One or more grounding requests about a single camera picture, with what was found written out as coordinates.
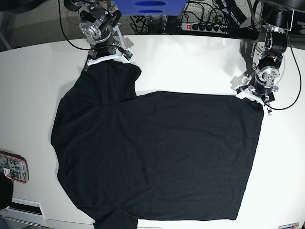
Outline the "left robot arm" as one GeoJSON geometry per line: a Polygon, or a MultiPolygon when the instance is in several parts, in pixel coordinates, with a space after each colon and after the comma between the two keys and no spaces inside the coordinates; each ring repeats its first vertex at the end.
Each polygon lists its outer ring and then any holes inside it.
{"type": "Polygon", "coordinates": [[[253,72],[234,89],[237,98],[256,101],[271,115],[275,108],[270,103],[275,100],[274,93],[278,92],[275,80],[280,77],[283,54],[288,47],[292,47],[289,32],[293,27],[294,14],[305,11],[305,2],[264,0],[259,20],[255,17],[256,4],[251,1],[247,3],[252,24],[258,32],[251,52],[253,72]]]}

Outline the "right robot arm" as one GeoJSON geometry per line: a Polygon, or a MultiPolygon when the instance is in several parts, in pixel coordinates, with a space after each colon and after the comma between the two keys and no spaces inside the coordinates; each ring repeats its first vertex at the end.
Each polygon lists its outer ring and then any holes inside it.
{"type": "Polygon", "coordinates": [[[120,31],[119,10],[111,12],[111,1],[103,6],[98,0],[65,0],[68,11],[79,12],[79,28],[86,37],[90,48],[74,48],[88,52],[84,71],[94,64],[116,60],[129,63],[134,52],[125,45],[120,31]]]}

